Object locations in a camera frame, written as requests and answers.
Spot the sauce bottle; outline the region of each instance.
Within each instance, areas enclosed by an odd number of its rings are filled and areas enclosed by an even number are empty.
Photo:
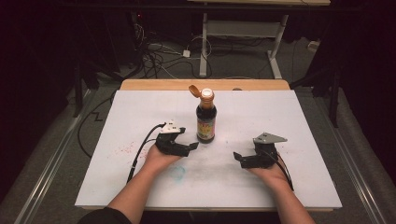
[[[196,98],[201,98],[201,103],[196,108],[197,137],[201,143],[210,143],[215,138],[216,115],[218,110],[213,104],[215,93],[209,88],[199,91],[194,85],[189,86],[190,92]]]

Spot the black sleeve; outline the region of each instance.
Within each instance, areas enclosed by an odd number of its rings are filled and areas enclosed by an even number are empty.
[[[119,210],[105,207],[85,215],[78,224],[132,224],[131,221]]]

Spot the human hand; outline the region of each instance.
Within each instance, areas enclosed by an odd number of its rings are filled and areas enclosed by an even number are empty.
[[[173,155],[165,155],[157,148],[157,146],[152,145],[148,151],[146,161],[143,164],[142,170],[149,171],[158,175],[160,172],[164,171],[170,164],[175,161],[180,160],[181,157]]]
[[[282,160],[278,160],[278,162],[285,169],[285,163]],[[277,164],[274,164],[266,169],[250,168],[247,170],[260,178],[262,182],[264,182],[264,184],[272,191],[276,189],[283,189],[285,186],[290,189],[288,179],[285,177]]]

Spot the dark background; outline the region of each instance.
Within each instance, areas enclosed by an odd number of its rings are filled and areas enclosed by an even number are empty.
[[[361,1],[332,1],[334,6],[358,6]],[[395,182],[392,163],[396,101],[396,27],[391,0],[366,1],[359,16],[318,19],[306,29],[305,16],[290,17],[286,41],[302,36],[322,38],[307,73],[312,76],[336,62],[354,115],[377,157]],[[151,30],[187,41],[199,33],[199,15],[147,13]],[[133,27],[124,14],[90,12],[82,18],[51,1],[13,1],[0,5],[0,200],[12,186],[40,137],[68,104],[77,62],[87,60],[108,71],[133,61]],[[178,24],[172,27],[164,24]],[[83,79],[95,87],[97,68],[81,64]],[[332,70],[311,81],[317,95],[332,85]]]

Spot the white tabletop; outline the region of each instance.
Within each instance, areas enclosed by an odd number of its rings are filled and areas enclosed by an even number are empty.
[[[157,124],[173,119],[185,127],[176,142],[196,142],[195,108],[189,91],[118,91],[81,186],[76,206],[106,206],[125,186],[142,141]],[[233,152],[254,154],[252,138],[263,132],[288,139],[276,148],[287,164],[295,194],[308,209],[342,207],[294,91],[215,91],[216,137],[171,165],[156,180],[147,209],[272,210],[264,184],[241,169]],[[150,138],[156,138],[159,130]],[[135,174],[144,163],[148,143]]]

